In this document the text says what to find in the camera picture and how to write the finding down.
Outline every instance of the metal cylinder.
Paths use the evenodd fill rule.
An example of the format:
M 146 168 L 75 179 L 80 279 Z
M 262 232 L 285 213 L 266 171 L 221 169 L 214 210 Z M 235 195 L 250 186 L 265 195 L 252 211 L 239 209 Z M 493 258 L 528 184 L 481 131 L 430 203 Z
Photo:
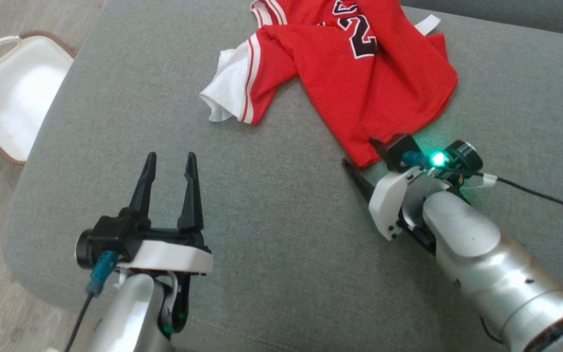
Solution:
M 164 301 L 162 285 L 146 274 L 125 280 L 88 346 L 88 352 L 171 352 L 158 329 Z
M 438 265 L 510 350 L 522 352 L 549 328 L 563 331 L 563 286 L 520 243 L 449 192 L 429 196 L 423 217 Z

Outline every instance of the white basket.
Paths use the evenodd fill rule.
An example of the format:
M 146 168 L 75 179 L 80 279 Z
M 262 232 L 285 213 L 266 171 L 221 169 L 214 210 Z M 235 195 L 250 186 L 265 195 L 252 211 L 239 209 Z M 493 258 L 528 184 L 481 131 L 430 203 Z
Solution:
M 75 53 L 53 34 L 0 38 L 16 47 L 0 58 L 0 153 L 25 164 Z

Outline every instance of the couch cushion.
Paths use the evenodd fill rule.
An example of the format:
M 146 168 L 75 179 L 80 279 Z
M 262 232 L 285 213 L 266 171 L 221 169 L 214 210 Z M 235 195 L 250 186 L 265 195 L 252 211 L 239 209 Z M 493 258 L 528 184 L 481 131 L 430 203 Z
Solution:
M 563 0 L 401 0 L 401 4 L 563 33 Z
M 300 82 L 263 122 L 208 121 L 198 93 L 217 55 L 255 31 L 249 2 L 110 1 L 65 78 L 18 183 L 4 254 L 33 294 L 71 311 L 89 272 L 80 232 L 127 205 L 158 153 L 150 216 L 173 226 L 186 154 L 199 161 L 214 272 L 194 278 L 175 344 L 197 351 L 498 351 L 435 260 L 387 242 L 340 166 L 344 152 Z M 418 22 L 428 11 L 405 9 Z M 418 136 L 473 143 L 485 169 L 563 198 L 563 35 L 447 14 L 460 83 Z M 375 182 L 380 164 L 367 171 Z M 498 186 L 469 192 L 563 282 L 563 208 Z M 93 303 L 101 314 L 112 287 Z

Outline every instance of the printed number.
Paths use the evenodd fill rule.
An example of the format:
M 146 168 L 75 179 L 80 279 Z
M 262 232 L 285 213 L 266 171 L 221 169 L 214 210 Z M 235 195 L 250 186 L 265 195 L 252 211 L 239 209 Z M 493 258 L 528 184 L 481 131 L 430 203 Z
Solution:
M 346 7 L 341 0 L 337 0 L 336 3 L 333 5 L 333 11 L 331 13 L 335 14 L 336 16 L 339 14 L 350 14 L 357 11 L 358 6 L 357 4 L 351 5 Z
M 338 26 L 346 31 L 349 30 L 351 25 L 355 25 L 355 29 L 353 30 L 353 35 L 349 38 L 349 42 L 351 42 L 351 48 L 353 49 L 355 58 L 359 59 L 366 56 L 375 56 L 375 51 L 377 51 L 377 38 L 368 35 L 370 25 L 366 17 L 360 14 L 355 17 L 338 19 Z

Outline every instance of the basketball jersey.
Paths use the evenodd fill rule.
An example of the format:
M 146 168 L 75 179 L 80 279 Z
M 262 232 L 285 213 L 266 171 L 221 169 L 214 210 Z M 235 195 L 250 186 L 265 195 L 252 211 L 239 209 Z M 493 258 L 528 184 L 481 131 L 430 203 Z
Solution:
M 426 37 L 398 0 L 256 0 L 259 29 L 222 51 L 201 92 L 210 120 L 258 124 L 277 87 L 299 76 L 321 118 L 353 162 L 380 156 L 371 137 L 416 133 L 444 111 L 457 74 L 443 34 Z

